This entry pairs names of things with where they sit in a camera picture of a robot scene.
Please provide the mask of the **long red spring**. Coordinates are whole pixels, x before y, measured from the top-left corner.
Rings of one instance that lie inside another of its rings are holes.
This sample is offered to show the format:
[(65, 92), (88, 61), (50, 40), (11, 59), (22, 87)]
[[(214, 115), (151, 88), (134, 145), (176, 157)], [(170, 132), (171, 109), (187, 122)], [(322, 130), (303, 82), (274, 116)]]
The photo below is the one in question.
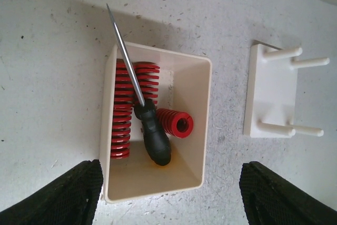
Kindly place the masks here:
[(111, 158), (130, 155), (131, 119), (134, 90), (123, 61), (116, 62), (114, 105), (112, 118)]

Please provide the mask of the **cream plastic tray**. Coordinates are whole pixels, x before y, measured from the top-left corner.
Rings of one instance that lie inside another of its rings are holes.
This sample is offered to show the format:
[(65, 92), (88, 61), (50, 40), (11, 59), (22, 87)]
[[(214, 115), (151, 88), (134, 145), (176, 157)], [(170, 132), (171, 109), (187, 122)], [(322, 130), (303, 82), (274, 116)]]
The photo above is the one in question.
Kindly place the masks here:
[(100, 163), (108, 203), (199, 188), (204, 181), (212, 63), (126, 43), (140, 95), (114, 46), (104, 78)]

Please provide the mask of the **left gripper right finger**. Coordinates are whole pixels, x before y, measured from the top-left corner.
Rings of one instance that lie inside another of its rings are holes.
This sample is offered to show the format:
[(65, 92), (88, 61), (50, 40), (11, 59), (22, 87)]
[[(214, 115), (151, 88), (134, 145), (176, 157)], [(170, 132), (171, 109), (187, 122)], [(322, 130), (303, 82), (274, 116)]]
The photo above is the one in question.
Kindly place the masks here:
[(336, 211), (263, 164), (242, 165), (239, 180), (249, 224), (336, 224)]

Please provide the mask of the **medium red spring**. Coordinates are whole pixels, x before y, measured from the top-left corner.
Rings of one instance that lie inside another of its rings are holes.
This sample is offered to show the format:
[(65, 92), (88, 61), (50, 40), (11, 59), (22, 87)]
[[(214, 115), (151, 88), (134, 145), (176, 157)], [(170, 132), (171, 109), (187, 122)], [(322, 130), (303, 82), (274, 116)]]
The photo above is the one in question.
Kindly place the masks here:
[(151, 62), (136, 62), (134, 70), (143, 97), (157, 106), (160, 67)]

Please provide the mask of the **short red spring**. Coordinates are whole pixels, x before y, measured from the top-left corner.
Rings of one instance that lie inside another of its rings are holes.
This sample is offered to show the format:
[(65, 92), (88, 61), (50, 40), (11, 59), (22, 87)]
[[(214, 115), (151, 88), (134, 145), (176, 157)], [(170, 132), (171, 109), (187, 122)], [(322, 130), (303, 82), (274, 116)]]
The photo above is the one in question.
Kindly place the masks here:
[(193, 118), (186, 112), (160, 108), (157, 109), (156, 115), (169, 135), (183, 139), (193, 131)]

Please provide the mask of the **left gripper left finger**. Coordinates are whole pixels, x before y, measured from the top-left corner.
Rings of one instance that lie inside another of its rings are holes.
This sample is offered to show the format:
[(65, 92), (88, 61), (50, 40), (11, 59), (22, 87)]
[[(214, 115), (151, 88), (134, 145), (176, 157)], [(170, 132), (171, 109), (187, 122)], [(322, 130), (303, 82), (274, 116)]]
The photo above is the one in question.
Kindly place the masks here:
[(1, 224), (92, 224), (103, 185), (99, 160), (83, 161), (1, 212)]

